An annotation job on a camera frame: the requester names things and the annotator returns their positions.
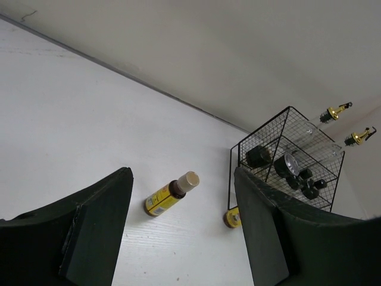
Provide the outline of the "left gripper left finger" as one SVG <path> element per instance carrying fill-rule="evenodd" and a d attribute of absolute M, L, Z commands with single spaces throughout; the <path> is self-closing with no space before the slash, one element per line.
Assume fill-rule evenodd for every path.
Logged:
<path fill-rule="evenodd" d="M 2 285 L 111 285 L 133 188 L 122 167 L 97 183 L 1 220 Z"/>

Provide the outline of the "brown spice shaker black top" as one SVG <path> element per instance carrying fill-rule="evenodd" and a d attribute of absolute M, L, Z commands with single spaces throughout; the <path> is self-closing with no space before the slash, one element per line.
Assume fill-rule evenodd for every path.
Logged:
<path fill-rule="evenodd" d="M 314 181 L 309 179 L 303 182 L 301 187 L 302 194 L 309 200 L 313 200 L 320 195 L 320 190 L 327 187 L 327 182 L 324 179 Z"/>

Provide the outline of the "silver top spice grinder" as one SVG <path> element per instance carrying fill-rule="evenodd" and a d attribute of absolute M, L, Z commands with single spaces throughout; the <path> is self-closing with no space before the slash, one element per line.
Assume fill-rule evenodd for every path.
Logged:
<path fill-rule="evenodd" d="M 295 157 L 290 153 L 284 153 L 273 164 L 278 176 L 288 178 L 299 175 L 299 166 Z"/>

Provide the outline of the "dark sauce bottle gold spout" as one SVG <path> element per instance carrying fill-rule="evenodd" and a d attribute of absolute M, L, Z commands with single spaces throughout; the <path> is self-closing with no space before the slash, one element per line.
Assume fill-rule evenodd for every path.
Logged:
<path fill-rule="evenodd" d="M 305 153 L 320 143 L 335 142 L 325 132 L 325 126 L 334 123 L 339 115 L 352 106 L 351 102 L 329 107 L 312 120 L 294 107 L 288 106 L 248 135 L 239 145 L 239 164 L 251 170 L 274 169 L 274 162 L 284 153 L 292 154 L 299 171 L 305 168 L 327 169 L 341 161 L 345 152 L 335 161 L 322 165 Z"/>

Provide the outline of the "clear oil bottle gold spout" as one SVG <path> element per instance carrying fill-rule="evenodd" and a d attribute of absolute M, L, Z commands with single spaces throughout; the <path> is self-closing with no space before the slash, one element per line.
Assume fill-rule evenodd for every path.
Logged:
<path fill-rule="evenodd" d="M 305 153 L 316 162 L 326 165 L 338 159 L 347 149 L 366 142 L 376 132 L 377 129 L 374 126 L 372 129 L 365 128 L 362 133 L 351 133 L 343 142 L 320 143 L 306 149 Z"/>

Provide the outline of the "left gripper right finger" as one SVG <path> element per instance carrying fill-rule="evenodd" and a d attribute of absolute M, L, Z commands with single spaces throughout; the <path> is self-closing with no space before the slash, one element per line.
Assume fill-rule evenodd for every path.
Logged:
<path fill-rule="evenodd" d="M 380 219 L 293 198 L 238 167 L 235 193 L 255 285 L 379 285 Z"/>

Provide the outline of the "black top salt shaker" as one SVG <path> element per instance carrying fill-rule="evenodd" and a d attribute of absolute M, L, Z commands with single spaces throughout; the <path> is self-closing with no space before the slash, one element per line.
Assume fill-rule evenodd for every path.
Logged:
<path fill-rule="evenodd" d="M 286 182 L 293 190 L 298 190 L 302 187 L 303 183 L 310 179 L 312 176 L 312 171 L 309 168 L 305 168 L 300 171 L 299 175 L 293 175 L 286 178 Z"/>

